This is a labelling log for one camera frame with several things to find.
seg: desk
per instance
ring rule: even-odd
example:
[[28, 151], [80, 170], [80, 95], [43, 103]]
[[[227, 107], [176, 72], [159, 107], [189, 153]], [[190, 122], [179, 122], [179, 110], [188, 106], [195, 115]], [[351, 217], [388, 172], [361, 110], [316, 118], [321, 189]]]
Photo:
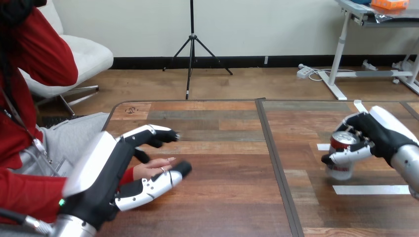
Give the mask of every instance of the desk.
[[99, 237], [291, 236], [255, 101], [122, 103], [106, 130], [117, 136], [150, 123], [182, 138], [145, 152], [188, 160], [193, 170], [153, 202], [119, 213]]
[[391, 70], [391, 71], [371, 71], [371, 72], [354, 72], [354, 73], [339, 73], [338, 68], [340, 64], [340, 59], [342, 57], [343, 49], [345, 47], [346, 35], [348, 30], [348, 23], [349, 20], [354, 21], [359, 26], [364, 28], [372, 28], [372, 27], [381, 27], [381, 28], [389, 28], [389, 27], [419, 27], [419, 22], [381, 22], [377, 23], [374, 18], [374, 13], [372, 9], [356, 4], [350, 0], [336, 0], [336, 2], [341, 6], [342, 12], [345, 14], [345, 21], [343, 23], [342, 33], [340, 35], [335, 59], [333, 61], [333, 66], [331, 70], [330, 76], [328, 76], [325, 72], [319, 72], [320, 77], [322, 78], [323, 82], [326, 86], [330, 89], [330, 91], [335, 95], [338, 100], [346, 100], [346, 96], [341, 92], [338, 86], [335, 84], [336, 78], [339, 77], [394, 77], [398, 78], [402, 83], [404, 83], [407, 87], [413, 90], [415, 93], [419, 94], [419, 86], [417, 86], [414, 82], [416, 76], [419, 72], [419, 58], [415, 61], [412, 71], [411, 72], [400, 72], [398, 70]]
[[[373, 105], [419, 136], [419, 121], [401, 103], [364, 103]], [[419, 112], [419, 103], [405, 106]], [[193, 171], [153, 202], [119, 213], [98, 237], [417, 237], [419, 205], [410, 195], [338, 195], [333, 188], [405, 185], [383, 159], [357, 163], [348, 181], [325, 174], [325, 152], [316, 145], [328, 143], [337, 124], [355, 112], [352, 102], [340, 101], [119, 104], [108, 132], [117, 136], [149, 123], [171, 127], [180, 142], [143, 148], [151, 158], [186, 159]], [[129, 166], [137, 164], [133, 159]]]
[[[416, 136], [419, 121], [398, 102], [379, 105]], [[410, 106], [419, 111], [419, 103]], [[383, 159], [355, 164], [353, 177], [337, 181], [325, 173], [317, 144], [329, 143], [336, 125], [358, 112], [353, 102], [264, 101], [282, 167], [306, 237], [417, 237], [419, 202], [411, 195], [338, 195], [333, 186], [405, 185]]]

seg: can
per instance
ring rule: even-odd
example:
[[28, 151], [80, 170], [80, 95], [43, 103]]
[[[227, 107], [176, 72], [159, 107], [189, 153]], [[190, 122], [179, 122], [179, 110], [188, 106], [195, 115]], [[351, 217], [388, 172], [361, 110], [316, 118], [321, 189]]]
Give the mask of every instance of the can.
[[[338, 131], [330, 137], [329, 154], [335, 153], [337, 149], [346, 149], [350, 145], [360, 142], [359, 137], [347, 131]], [[337, 180], [348, 180], [352, 177], [354, 162], [345, 164], [330, 164], [326, 167], [326, 173]]]

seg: tripod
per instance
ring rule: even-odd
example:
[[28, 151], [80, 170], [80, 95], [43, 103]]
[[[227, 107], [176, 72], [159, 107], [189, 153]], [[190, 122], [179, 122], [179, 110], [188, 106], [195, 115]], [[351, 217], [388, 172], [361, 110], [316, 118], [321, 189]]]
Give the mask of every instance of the tripod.
[[225, 70], [227, 70], [228, 73], [230, 73], [230, 75], [233, 75], [233, 73], [228, 68], [226, 68], [225, 66], [223, 66], [223, 64], [221, 63], [221, 61], [213, 53], [211, 53], [211, 51], [196, 36], [195, 31], [194, 31], [194, 1], [193, 0], [191, 0], [191, 35], [189, 36], [188, 40], [183, 44], [183, 46], [180, 48], [180, 50], [171, 58], [170, 63], [166, 67], [163, 68], [163, 72], [169, 66], [172, 65], [172, 63], [175, 60], [175, 58], [183, 50], [183, 48], [189, 43], [189, 41], [191, 42], [191, 52], [189, 54], [189, 71], [188, 71], [188, 83], [186, 85], [186, 99], [188, 99], [188, 97], [189, 97], [189, 82], [191, 80], [191, 74], [192, 74], [193, 64], [195, 62], [195, 41], [197, 41], [200, 45], [202, 45], [202, 47], [204, 47], [204, 49], [209, 54], [211, 54], [211, 56], [213, 57], [213, 59], [215, 59], [217, 61], [217, 63], [220, 65], [220, 67], [225, 68]]

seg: chair leg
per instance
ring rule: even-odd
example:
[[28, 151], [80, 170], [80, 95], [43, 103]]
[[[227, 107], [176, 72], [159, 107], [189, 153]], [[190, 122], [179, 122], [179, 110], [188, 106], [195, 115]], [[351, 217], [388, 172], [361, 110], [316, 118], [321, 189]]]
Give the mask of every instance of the chair leg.
[[51, 101], [55, 100], [56, 98], [57, 98], [56, 96], [51, 97], [51, 98], [45, 98], [45, 99], [43, 99], [43, 100], [41, 100], [41, 101], [37, 102], [37, 103], [36, 103], [36, 106], [41, 106], [41, 105], [44, 105], [44, 104], [46, 104], [46, 103], [48, 103], [48, 102], [51, 102]]
[[[76, 115], [75, 113], [74, 113], [74, 111], [71, 109], [71, 106], [73, 106], [73, 105], [75, 105], [75, 104], [77, 104], [77, 103], [79, 103], [79, 102], [81, 102], [81, 101], [83, 101], [83, 100], [85, 100], [85, 99], [87, 99], [87, 98], [90, 98], [90, 97], [92, 97], [93, 95], [95, 95], [95, 94], [97, 94], [97, 91], [99, 90], [99, 86], [98, 85], [92, 85], [92, 86], [86, 86], [86, 87], [80, 87], [80, 88], [74, 88], [74, 89], [71, 89], [71, 90], [69, 90], [69, 91], [66, 91], [66, 92], [64, 92], [64, 93], [62, 93], [61, 95], [58, 95], [58, 96], [56, 96], [56, 97], [52, 97], [52, 98], [46, 98], [46, 99], [43, 99], [43, 100], [41, 100], [41, 101], [39, 101], [38, 103], [37, 103], [37, 106], [40, 106], [40, 105], [43, 105], [43, 104], [45, 104], [45, 103], [48, 103], [48, 102], [50, 102], [50, 101], [52, 101], [52, 100], [54, 100], [55, 98], [58, 98], [63, 104], [64, 104], [64, 106], [65, 106], [65, 108], [66, 108], [66, 110], [72, 115], [72, 116], [74, 116], [74, 115]], [[87, 96], [85, 96], [85, 97], [82, 97], [82, 98], [80, 98], [80, 99], [77, 99], [77, 100], [75, 100], [75, 101], [72, 101], [72, 102], [67, 102], [65, 99], [64, 99], [64, 97], [65, 96], [69, 96], [69, 95], [74, 95], [74, 94], [79, 94], [79, 93], [83, 93], [83, 92], [87, 92], [87, 91], [96, 91], [95, 93], [92, 93], [92, 94], [90, 94], [90, 95], [87, 95]]]
[[61, 102], [63, 102], [64, 106], [66, 107], [67, 111], [71, 114], [71, 116], [76, 115], [62, 95], [59, 95], [58, 98], [61, 100]]
[[95, 94], [97, 94], [97, 92], [95, 92], [95, 93], [93, 93], [93, 94], [90, 94], [90, 95], [87, 95], [87, 96], [85, 96], [85, 97], [82, 97], [82, 98], [80, 98], [80, 99], [74, 100], [74, 101], [72, 101], [72, 102], [69, 102], [69, 103], [68, 103], [68, 105], [69, 105], [69, 106], [73, 106], [73, 105], [75, 105], [75, 104], [77, 104], [77, 103], [80, 103], [80, 102], [81, 102], [81, 101], [83, 101], [83, 100], [86, 100], [86, 99], [88, 99], [88, 98], [92, 97], [92, 96], [93, 96], [93, 95], [95, 95]]
[[92, 86], [86, 86], [86, 87], [80, 87], [80, 88], [74, 88], [71, 89], [67, 92], [62, 93], [62, 96], [69, 96], [69, 95], [74, 95], [74, 94], [79, 94], [79, 93], [83, 93], [83, 92], [87, 92], [87, 91], [92, 91], [92, 90], [99, 90], [99, 86], [98, 85], [92, 85]]

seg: black baseboard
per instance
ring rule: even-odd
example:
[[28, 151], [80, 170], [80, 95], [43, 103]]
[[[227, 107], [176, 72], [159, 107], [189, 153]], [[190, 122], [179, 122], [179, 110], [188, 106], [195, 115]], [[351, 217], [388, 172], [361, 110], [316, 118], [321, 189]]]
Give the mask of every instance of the black baseboard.
[[[365, 59], [374, 66], [390, 66], [402, 61], [405, 55], [343, 55], [341, 66], [361, 66]], [[333, 64], [334, 55], [298, 55], [269, 56], [264, 64], [265, 56], [219, 57], [227, 68], [290, 68], [298, 67], [300, 63], [309, 67], [327, 67]], [[219, 68], [211, 57], [197, 57], [194, 68]], [[171, 57], [116, 57], [111, 69], [163, 69]], [[188, 68], [189, 57], [177, 57], [170, 69]]]

